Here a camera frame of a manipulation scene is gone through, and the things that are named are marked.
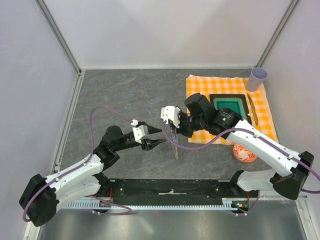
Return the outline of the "lilac cup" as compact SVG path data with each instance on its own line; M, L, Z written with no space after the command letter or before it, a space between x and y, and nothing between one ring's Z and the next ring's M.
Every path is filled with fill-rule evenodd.
M254 92L268 78L267 71L262 67L255 67L251 70L248 78L246 89L249 92Z

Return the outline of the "green square plate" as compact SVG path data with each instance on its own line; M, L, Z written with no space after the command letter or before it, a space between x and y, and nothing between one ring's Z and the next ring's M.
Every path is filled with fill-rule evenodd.
M252 124L249 107L244 94L210 94L209 99L217 110L229 108Z

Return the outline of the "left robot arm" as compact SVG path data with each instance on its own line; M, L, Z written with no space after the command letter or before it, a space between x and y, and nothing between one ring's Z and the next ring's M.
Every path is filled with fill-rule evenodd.
M149 151L165 142L164 139L149 138L149 135L160 133L160 128L144 121L133 123L128 133L123 133L116 125L108 127L99 145L74 165L46 177L40 174L31 177L18 201L23 209L23 221L39 227L74 201L95 194L106 196L110 191L110 180L103 172L118 161L118 151L135 147Z

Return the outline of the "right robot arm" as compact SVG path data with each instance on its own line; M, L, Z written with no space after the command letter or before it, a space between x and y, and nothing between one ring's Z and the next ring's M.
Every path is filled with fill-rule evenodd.
M184 104L187 113L178 106L166 106L161 110L163 123L174 132L190 138L195 132L205 130L214 138L200 146L201 149L223 138L249 150L271 167L263 171L237 171L229 184L233 196L240 197L250 191L274 190L282 197L296 200L303 192L309 174L319 177L311 169L314 156L310 152L299 153L275 142L232 109L224 107L217 110L200 93L189 96Z

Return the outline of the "gold knife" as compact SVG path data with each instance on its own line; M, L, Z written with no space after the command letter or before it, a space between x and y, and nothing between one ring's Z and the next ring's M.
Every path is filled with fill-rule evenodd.
M248 97L248 100L249 100L249 104L251 106L251 110L252 110L252 114L253 114L255 125L258 126L259 125L259 119L258 119L258 115L256 113L255 104L254 104L253 99L251 98L251 96L249 94L247 94L247 97Z

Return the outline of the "orange checkered cloth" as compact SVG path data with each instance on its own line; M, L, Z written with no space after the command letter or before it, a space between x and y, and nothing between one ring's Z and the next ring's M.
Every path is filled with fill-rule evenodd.
M247 82L247 77L190 75L186 78L186 96L189 97L192 94L200 93L209 99L210 94L243 94L247 101L253 126L267 137L278 142L279 140L264 85L261 84L256 91L250 92L246 89ZM251 96L255 105L255 111L259 122L258 125L255 124L247 94Z

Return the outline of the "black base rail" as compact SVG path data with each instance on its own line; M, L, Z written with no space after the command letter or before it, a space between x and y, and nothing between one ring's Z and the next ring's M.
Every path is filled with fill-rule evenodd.
M223 198L253 198L257 192L245 192L230 180L114 178L95 196L120 205L220 205Z

